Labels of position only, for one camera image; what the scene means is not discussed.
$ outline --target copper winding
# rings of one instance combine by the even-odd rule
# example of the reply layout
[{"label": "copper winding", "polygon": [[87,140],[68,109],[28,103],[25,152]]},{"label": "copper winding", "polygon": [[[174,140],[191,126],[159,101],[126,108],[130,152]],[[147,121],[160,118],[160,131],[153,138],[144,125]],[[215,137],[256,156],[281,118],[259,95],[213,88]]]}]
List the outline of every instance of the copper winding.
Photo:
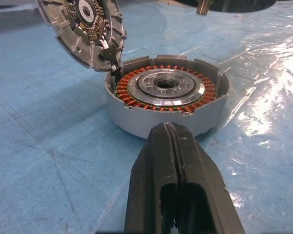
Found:
[{"label": "copper winding", "polygon": [[[160,68],[168,68],[171,69],[172,66],[168,65],[168,66],[159,66]],[[134,107],[140,107],[140,108],[144,108],[144,109],[151,109],[151,110],[157,110],[157,111],[182,111],[182,112],[187,112],[187,113],[192,113],[194,112],[196,109],[214,101],[217,99],[217,93],[216,93],[216,87],[215,84],[206,76],[199,74],[195,71],[192,70],[185,70],[184,67],[177,67],[174,66],[174,69],[178,69],[178,70],[182,70],[182,71],[186,71],[189,72],[195,76],[197,76],[198,78],[200,78],[205,86],[205,93],[203,94],[203,96],[196,101],[195,103],[191,103],[189,105],[186,106],[179,106],[179,107],[156,107],[156,106],[152,106],[152,105],[147,105],[145,103],[141,103],[140,101],[136,100],[135,98],[133,98],[127,89],[128,83],[129,81],[137,74],[147,71],[147,70],[151,70],[151,69],[158,69],[158,66],[153,66],[153,67],[146,67],[146,68],[141,68],[132,72],[129,72],[128,74],[126,74],[117,84],[116,87],[116,94],[118,96],[119,99],[121,99],[123,102],[125,102],[128,106],[134,106]]]}]

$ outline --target metal rotor plate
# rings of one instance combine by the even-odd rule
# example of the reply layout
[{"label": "metal rotor plate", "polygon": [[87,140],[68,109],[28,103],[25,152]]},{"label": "metal rotor plate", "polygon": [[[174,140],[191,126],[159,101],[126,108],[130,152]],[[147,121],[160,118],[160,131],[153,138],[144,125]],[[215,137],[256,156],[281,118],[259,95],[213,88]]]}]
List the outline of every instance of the metal rotor plate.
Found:
[{"label": "metal rotor plate", "polygon": [[205,86],[197,76],[177,69],[153,69],[134,76],[129,93],[137,100],[154,106],[174,107],[197,101]]}]

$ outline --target clamp jaw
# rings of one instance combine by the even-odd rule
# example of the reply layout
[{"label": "clamp jaw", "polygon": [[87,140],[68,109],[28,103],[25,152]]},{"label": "clamp jaw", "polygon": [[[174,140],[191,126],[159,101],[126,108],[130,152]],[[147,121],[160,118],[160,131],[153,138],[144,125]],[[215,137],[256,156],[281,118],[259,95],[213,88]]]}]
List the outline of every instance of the clamp jaw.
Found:
[{"label": "clamp jaw", "polygon": [[184,126],[152,129],[130,177],[125,234],[244,234],[222,176]]}]

